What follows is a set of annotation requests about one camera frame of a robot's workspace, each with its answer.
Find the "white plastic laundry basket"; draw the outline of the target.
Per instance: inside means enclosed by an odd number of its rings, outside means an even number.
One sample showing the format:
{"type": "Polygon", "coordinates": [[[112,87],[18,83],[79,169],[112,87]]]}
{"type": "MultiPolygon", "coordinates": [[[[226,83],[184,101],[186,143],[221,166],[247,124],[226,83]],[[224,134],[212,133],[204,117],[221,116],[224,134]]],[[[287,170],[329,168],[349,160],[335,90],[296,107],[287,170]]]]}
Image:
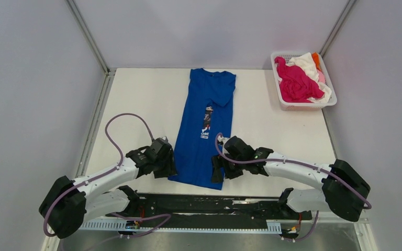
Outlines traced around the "white plastic laundry basket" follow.
{"type": "Polygon", "coordinates": [[[316,110],[320,110],[324,107],[329,107],[329,106],[335,105],[337,103],[336,93],[334,91],[334,87],[332,85],[332,82],[330,80],[326,66],[325,66],[322,56],[320,54],[319,54],[320,55],[320,64],[321,64],[322,72],[326,77],[326,85],[328,87],[330,87],[332,90],[332,94],[331,94],[329,101],[327,103],[313,103],[313,102],[312,103],[294,103],[294,102],[285,102],[282,99],[281,91],[280,91],[280,87],[279,87],[279,84],[281,83],[281,78],[279,78],[279,76],[277,74],[276,64],[274,63],[274,59],[277,56],[281,56],[285,59],[285,61],[287,63],[290,58],[298,57],[301,55],[303,55],[303,54],[301,54],[299,52],[292,52],[292,53],[290,53],[290,52],[273,52],[270,56],[271,63],[272,63],[273,75],[276,80],[276,91],[277,91],[277,95],[279,98],[279,103],[280,103],[281,109],[285,110],[285,111],[316,111],[316,110]]]}

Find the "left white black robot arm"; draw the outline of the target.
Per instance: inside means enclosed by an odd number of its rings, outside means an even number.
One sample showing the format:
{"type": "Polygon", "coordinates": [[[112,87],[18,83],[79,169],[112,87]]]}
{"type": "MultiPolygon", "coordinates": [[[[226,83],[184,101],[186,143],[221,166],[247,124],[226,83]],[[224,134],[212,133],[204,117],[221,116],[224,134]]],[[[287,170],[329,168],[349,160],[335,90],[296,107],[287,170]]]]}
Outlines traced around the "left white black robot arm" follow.
{"type": "Polygon", "coordinates": [[[64,239],[100,216],[122,212],[135,215],[139,195],[126,182],[148,174],[155,178],[176,175],[174,151],[166,137],[131,150],[119,163],[92,175],[58,178],[39,207],[45,235],[64,239]]]}

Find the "magenta t-shirt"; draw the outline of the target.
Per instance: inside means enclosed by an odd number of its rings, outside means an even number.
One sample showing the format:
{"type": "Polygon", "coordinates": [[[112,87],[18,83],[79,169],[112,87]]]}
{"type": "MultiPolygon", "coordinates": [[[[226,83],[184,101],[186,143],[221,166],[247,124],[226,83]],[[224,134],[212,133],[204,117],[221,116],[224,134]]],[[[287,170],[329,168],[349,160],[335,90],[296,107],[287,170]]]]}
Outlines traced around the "magenta t-shirt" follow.
{"type": "Polygon", "coordinates": [[[310,98],[321,99],[325,95],[318,83],[307,76],[299,66],[287,66],[281,56],[277,56],[274,63],[281,78],[279,87],[285,102],[312,103],[310,98]]]}

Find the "white t-shirt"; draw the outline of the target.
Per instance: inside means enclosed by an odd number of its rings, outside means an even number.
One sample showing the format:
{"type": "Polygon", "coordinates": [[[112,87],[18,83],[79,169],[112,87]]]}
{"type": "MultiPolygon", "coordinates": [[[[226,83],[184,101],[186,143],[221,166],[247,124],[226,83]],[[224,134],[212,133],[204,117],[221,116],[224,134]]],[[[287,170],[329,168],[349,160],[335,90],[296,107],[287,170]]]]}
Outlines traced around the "white t-shirt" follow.
{"type": "Polygon", "coordinates": [[[313,103],[327,103],[329,101],[332,90],[326,84],[318,82],[319,76],[310,52],[298,57],[290,58],[286,65],[300,67],[310,79],[317,83],[319,89],[324,93],[321,98],[310,97],[307,100],[313,103]]]}

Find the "orange t-shirt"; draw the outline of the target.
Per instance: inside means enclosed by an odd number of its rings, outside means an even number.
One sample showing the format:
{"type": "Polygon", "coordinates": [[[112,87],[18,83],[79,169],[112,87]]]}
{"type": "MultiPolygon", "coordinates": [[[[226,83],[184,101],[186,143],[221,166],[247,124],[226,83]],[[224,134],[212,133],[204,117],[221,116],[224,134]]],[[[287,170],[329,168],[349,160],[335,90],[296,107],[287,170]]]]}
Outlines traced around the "orange t-shirt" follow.
{"type": "Polygon", "coordinates": [[[311,54],[313,62],[315,63],[316,69],[322,72],[321,64],[320,64],[320,55],[317,52],[311,54]]]}

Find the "pink t-shirt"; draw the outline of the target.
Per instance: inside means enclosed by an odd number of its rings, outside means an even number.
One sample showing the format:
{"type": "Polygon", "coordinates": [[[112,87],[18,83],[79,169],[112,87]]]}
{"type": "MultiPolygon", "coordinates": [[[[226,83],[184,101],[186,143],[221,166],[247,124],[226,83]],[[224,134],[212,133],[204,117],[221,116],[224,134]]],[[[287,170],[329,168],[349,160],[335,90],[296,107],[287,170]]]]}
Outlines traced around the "pink t-shirt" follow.
{"type": "Polygon", "coordinates": [[[318,78],[318,82],[319,83],[326,83],[326,77],[325,77],[325,75],[323,74],[323,72],[321,72],[321,71],[317,71],[317,73],[318,73],[318,76],[319,76],[319,78],[318,78]]]}

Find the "aluminium frame rail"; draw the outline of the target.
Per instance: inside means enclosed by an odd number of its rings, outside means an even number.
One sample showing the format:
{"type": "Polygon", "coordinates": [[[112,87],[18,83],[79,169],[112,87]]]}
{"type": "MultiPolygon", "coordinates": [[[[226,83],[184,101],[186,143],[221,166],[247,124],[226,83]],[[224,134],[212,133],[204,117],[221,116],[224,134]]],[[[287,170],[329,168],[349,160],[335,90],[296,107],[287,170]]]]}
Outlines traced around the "aluminium frame rail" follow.
{"type": "Polygon", "coordinates": [[[49,218],[51,232],[59,239],[79,230],[117,232],[120,237],[147,235],[158,231],[182,233],[264,233],[275,234],[290,242],[306,235],[300,232],[304,222],[329,216],[345,222],[364,220],[362,210],[346,209],[335,202],[328,210],[297,212],[280,197],[172,195],[158,193],[122,194],[127,207],[120,212],[109,209],[101,216],[84,219],[83,200],[77,208],[60,206],[49,218]]]}

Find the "blue graphic t-shirt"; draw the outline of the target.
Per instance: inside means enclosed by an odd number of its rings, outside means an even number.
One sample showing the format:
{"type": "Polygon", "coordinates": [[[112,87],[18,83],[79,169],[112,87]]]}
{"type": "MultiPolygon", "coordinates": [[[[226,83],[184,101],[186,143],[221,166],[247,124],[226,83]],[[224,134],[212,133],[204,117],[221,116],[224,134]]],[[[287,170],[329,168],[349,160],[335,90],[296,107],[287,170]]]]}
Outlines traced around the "blue graphic t-shirt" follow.
{"type": "Polygon", "coordinates": [[[221,190],[222,181],[213,182],[212,157],[216,135],[231,135],[233,94],[236,75],[228,71],[209,72],[192,69],[188,94],[178,131],[174,160],[177,174],[169,180],[221,190]]]}

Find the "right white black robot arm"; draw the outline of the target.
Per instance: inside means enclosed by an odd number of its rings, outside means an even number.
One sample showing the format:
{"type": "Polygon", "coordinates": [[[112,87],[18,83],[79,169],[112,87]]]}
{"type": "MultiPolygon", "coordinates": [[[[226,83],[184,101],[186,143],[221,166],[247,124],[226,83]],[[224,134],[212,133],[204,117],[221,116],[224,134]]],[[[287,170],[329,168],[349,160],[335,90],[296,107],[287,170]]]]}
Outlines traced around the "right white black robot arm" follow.
{"type": "Polygon", "coordinates": [[[346,161],[330,164],[308,163],[273,151],[252,148],[241,138],[215,140],[217,155],[212,157],[212,182],[235,179],[248,171],[253,175],[281,177],[309,186],[309,189],[286,188],[278,201],[279,214],[292,218],[306,211],[332,212],[350,222],[357,222],[364,210],[370,210],[369,184],[346,161]]]}

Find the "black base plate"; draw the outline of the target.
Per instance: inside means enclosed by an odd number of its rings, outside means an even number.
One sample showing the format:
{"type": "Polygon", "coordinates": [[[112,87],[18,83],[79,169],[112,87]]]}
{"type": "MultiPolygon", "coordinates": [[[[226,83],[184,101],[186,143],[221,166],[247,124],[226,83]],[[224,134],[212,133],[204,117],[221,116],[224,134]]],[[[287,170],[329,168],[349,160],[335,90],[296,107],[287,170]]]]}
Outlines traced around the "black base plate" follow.
{"type": "Polygon", "coordinates": [[[260,228],[268,220],[312,220],[310,211],[290,209],[277,197],[169,195],[139,193],[119,215],[146,218],[170,214],[163,226],[260,228]]]}

